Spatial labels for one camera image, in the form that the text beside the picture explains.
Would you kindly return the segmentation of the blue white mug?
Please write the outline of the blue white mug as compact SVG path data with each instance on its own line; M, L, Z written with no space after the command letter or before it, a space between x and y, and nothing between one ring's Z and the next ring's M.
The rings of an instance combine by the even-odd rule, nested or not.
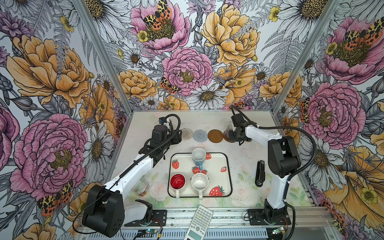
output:
M206 151L201 148L196 148L192 151L192 159L197 167L202 171L203 164L206 160Z

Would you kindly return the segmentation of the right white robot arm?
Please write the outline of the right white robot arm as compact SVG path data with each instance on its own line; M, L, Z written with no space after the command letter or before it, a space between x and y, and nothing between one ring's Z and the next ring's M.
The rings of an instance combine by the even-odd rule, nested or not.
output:
M233 130L228 133L230 141L241 145L253 140L266 147L268 167L273 173L271 192L265 200L264 208L248 210L250 224L290 225L286 198L291 178L301 166L294 139L272 133L271 130L278 128L261 127L241 113L233 113L231 120Z

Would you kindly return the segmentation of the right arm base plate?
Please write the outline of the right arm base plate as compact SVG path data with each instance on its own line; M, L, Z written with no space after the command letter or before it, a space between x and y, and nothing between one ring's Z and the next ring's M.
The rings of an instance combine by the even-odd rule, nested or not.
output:
M248 219L251 226L261 225L290 225L291 219L288 211L284 208L271 209L248 209Z

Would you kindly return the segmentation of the blue grey fabric coaster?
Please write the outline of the blue grey fabric coaster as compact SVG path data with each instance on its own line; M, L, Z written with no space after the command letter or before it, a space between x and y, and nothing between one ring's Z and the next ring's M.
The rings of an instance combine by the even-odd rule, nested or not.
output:
M203 143L208 139L208 133L204 130L196 130L193 133L193 139L198 143Z

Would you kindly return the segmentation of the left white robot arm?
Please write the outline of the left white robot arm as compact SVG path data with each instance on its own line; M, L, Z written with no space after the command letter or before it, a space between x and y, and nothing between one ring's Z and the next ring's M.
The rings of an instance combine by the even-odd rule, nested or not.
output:
M153 218L152 204L136 200L126 205L124 200L141 178L164 159L170 146L181 141L180 128L173 129L170 123L156 125L152 137L145 142L130 166L103 186L91 188L83 210L83 226L94 233L113 237L127 224L150 223Z

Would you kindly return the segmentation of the white woven round coaster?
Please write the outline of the white woven round coaster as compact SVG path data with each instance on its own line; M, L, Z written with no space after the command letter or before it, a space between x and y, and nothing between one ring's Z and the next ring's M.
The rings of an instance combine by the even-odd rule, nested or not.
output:
M182 140L186 141L193 137L194 131L189 128L182 129Z

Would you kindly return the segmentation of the brown round wooden coaster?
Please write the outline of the brown round wooden coaster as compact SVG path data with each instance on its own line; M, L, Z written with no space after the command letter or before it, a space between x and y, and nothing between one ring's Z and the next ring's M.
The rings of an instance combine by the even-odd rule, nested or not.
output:
M230 139L227 137L227 135L223 134L223 138L225 141L227 141L228 143L231 143Z

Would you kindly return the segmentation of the red mug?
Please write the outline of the red mug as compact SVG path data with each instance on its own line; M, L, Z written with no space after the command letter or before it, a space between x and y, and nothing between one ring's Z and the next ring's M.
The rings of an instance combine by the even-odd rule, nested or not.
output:
M170 186L175 191L177 199L180 198L180 193L184 190L186 178L183 174L174 174L170 178Z

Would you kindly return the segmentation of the purple white mug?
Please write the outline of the purple white mug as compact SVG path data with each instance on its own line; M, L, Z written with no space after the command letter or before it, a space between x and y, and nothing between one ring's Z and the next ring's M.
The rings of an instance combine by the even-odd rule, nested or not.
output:
M229 134L232 133L233 131L235 130L235 127L233 125L232 122L230 122L228 125L227 125L227 129L226 129L226 136L229 137Z

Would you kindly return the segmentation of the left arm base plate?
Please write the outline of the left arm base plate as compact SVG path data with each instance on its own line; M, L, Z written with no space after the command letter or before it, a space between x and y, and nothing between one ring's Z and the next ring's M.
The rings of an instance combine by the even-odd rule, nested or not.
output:
M165 227L167 223L167 210L153 210L151 219L147 222L146 220L134 221L131 223L124 224L125 227Z

